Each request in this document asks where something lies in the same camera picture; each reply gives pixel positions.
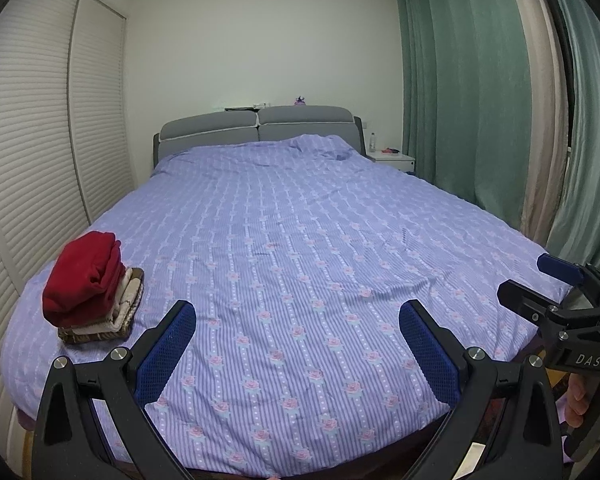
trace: human hand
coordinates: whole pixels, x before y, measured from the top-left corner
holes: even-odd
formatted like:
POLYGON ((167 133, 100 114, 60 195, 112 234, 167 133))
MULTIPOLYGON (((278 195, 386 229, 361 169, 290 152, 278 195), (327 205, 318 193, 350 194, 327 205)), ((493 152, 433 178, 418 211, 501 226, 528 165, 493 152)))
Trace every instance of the human hand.
POLYGON ((589 399, 586 397, 584 378, 578 374, 569 376, 567 389, 567 405, 564 409, 564 418, 572 428, 579 428, 584 420, 582 416, 589 409, 589 399))

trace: red folded clothing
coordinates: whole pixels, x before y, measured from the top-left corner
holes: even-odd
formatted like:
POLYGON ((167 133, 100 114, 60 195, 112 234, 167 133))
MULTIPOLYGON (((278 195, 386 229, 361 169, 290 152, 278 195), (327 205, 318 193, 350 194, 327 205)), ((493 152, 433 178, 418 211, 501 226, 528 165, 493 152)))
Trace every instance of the red folded clothing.
POLYGON ((67 328, 102 318, 113 305, 124 272, 115 234, 90 231, 69 242, 42 292, 45 319, 67 328))

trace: white nightstand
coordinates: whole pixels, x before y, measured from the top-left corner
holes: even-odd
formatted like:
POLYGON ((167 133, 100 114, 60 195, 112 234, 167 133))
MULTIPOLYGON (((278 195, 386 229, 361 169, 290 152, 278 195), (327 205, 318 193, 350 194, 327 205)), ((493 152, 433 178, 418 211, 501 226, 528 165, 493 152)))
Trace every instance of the white nightstand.
POLYGON ((375 162, 380 164, 386 164, 393 166, 396 170, 407 173, 408 171, 413 173, 416 167, 416 159, 409 155, 403 155, 401 153, 383 153, 383 152, 366 152, 366 156, 375 162))

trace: bed sheet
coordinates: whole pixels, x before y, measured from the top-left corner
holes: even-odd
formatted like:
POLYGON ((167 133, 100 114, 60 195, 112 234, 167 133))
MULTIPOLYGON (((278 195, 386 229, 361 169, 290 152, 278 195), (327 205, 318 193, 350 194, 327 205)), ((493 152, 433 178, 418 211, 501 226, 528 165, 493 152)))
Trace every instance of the bed sheet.
MULTIPOLYGON (((438 418, 397 329, 416 298, 466 346, 510 360, 535 327, 498 304, 517 280, 560 301, 542 248, 339 137, 205 146, 165 158, 93 229, 115 232, 146 288, 133 344, 178 299, 198 329, 146 410, 184 466, 291 476, 381 449, 438 418)), ((64 346, 42 317, 52 264, 26 285, 1 355, 14 403, 35 417, 52 360, 103 358, 120 342, 64 346)), ((128 460, 97 406, 116 457, 128 460)))

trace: stack of folded clothes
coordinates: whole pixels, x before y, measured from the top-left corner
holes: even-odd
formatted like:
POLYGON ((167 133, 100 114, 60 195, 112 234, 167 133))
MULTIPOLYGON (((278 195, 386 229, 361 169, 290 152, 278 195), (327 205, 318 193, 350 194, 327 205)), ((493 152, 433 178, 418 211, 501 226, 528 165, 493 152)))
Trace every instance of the stack of folded clothes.
POLYGON ((115 234, 91 231, 58 256, 42 293, 43 315, 67 344, 127 338, 143 279, 142 269, 122 264, 115 234))

